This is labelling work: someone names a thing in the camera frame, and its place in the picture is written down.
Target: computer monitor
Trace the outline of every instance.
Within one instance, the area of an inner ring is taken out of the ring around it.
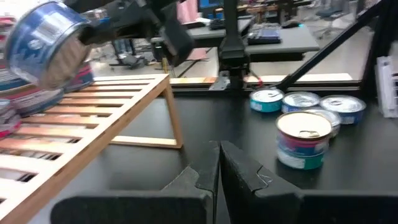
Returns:
[[[214,19],[213,11],[224,5],[224,0],[198,0],[198,12],[202,13],[202,17],[207,19]],[[222,13],[218,13],[218,19],[223,17]]]

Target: wooden rack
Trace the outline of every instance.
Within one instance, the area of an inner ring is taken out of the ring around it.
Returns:
[[[175,139],[117,136],[151,101],[163,93]],[[15,135],[70,138],[60,143],[6,138],[0,148],[16,152],[58,155],[55,160],[0,154],[0,169],[33,174],[28,182],[0,178],[0,223],[26,223],[61,191],[109,143],[155,147],[182,147],[182,133],[168,75],[98,77],[79,92],[68,93],[44,116],[24,118],[29,124],[56,124],[59,128],[22,127]],[[60,114],[80,116],[63,117]],[[66,125],[86,126],[73,129]]]

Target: tuna can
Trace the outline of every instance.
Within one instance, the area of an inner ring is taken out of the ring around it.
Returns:
[[[323,108],[309,108],[304,111],[324,116],[327,120],[330,121],[330,123],[333,127],[333,130],[331,132],[331,137],[334,138],[337,136],[338,131],[340,130],[340,124],[341,124],[341,118],[338,113],[335,113],[333,111],[328,111]]]
[[[277,121],[280,149],[296,156],[315,156],[327,151],[332,125],[324,116],[306,111],[289,112]]]
[[[250,94],[250,107],[258,112],[279,111],[284,94],[278,89],[265,89]]]
[[[310,92],[295,92],[286,94],[282,101],[282,112],[300,111],[319,104],[320,97]]]
[[[6,61],[3,58],[3,54],[0,53],[0,91],[10,90],[27,84],[29,82],[6,69]]]
[[[65,93],[81,90],[94,82],[90,63],[85,62],[74,79],[64,88]]]
[[[323,164],[323,156],[323,152],[314,156],[296,156],[283,149],[277,149],[278,160],[294,169],[310,170],[319,168]]]
[[[41,90],[32,84],[0,91],[0,98],[11,101],[17,113],[25,118],[55,106],[63,98],[63,89]]]
[[[353,96],[333,95],[322,98],[320,106],[340,115],[341,124],[358,124],[366,108],[365,102]]]
[[[6,124],[0,124],[0,138],[16,132],[21,127],[22,121],[18,114],[15,114]]]
[[[11,30],[4,48],[6,67],[41,89],[62,88],[91,50],[78,39],[90,27],[89,20],[64,3],[41,4]]]

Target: blue can label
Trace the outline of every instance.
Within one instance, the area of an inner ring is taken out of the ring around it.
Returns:
[[[11,72],[39,85],[59,47],[57,44],[61,44],[57,40],[79,22],[87,20],[60,2],[34,9],[19,21],[8,38],[5,58]]]

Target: black metal stand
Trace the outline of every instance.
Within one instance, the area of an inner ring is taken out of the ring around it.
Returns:
[[[394,35],[392,35],[392,33],[395,32],[396,26],[392,26],[391,24],[396,22],[396,17],[398,14],[397,5],[397,1],[382,0],[373,7],[369,8],[367,11],[362,12],[354,24],[351,24],[338,37],[332,40],[326,47],[321,49],[310,60],[305,62],[293,74],[286,76],[280,83],[277,83],[273,86],[285,91],[299,78],[303,77],[303,75],[309,72],[315,65],[331,54],[332,51],[352,37],[362,27],[371,22],[374,17],[379,16],[379,22],[377,23],[377,29],[373,35],[371,49],[368,53],[368,61],[365,66],[363,81],[361,84],[362,90],[366,92],[364,97],[375,97],[376,88],[374,86],[374,66],[376,65],[377,57],[388,54],[391,43],[394,40]]]

